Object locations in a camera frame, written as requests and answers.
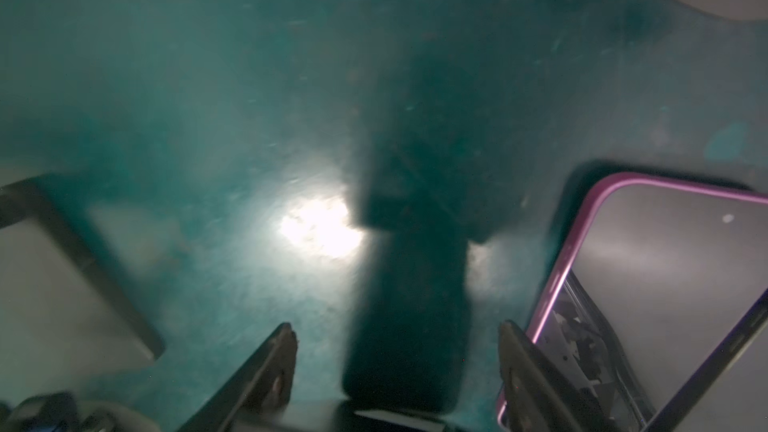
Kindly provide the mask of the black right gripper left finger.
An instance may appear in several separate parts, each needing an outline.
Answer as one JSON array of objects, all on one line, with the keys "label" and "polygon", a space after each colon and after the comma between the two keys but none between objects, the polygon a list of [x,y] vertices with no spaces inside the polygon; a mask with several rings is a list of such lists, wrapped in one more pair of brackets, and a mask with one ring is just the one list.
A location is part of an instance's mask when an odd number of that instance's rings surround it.
[{"label": "black right gripper left finger", "polygon": [[291,398],[298,339],[279,324],[227,382],[190,418],[182,431],[230,431],[241,414],[273,416]]}]

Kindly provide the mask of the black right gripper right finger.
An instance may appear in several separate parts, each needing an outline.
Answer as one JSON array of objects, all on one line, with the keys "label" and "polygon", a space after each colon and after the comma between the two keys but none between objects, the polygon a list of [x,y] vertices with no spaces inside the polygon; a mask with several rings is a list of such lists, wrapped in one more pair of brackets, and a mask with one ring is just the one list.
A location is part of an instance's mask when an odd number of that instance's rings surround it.
[{"label": "black right gripper right finger", "polygon": [[573,387],[511,321],[499,326],[498,356],[511,431],[604,431],[595,403]]}]

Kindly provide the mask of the phone with pink case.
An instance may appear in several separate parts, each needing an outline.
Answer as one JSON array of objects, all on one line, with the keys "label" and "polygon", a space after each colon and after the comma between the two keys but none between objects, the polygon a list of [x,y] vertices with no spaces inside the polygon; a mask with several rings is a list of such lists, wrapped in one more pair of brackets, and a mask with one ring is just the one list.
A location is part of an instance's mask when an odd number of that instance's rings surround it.
[{"label": "phone with pink case", "polygon": [[604,431],[765,430],[766,196],[605,177],[520,329]]}]

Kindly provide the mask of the black phone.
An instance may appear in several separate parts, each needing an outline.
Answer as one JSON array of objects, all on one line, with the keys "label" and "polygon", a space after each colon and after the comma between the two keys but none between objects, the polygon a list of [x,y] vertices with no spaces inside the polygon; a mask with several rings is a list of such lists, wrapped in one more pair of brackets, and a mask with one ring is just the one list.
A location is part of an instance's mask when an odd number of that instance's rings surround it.
[{"label": "black phone", "polygon": [[1,188],[1,399],[152,365],[154,327],[32,181]]}]

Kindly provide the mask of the black phone stand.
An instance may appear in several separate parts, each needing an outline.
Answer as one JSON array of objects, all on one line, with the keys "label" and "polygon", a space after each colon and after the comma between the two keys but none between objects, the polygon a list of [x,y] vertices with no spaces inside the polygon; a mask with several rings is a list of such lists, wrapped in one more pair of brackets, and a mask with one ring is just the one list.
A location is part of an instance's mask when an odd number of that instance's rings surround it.
[{"label": "black phone stand", "polygon": [[283,413],[282,422],[299,431],[461,431],[440,418],[369,407],[349,400],[292,403]]}]

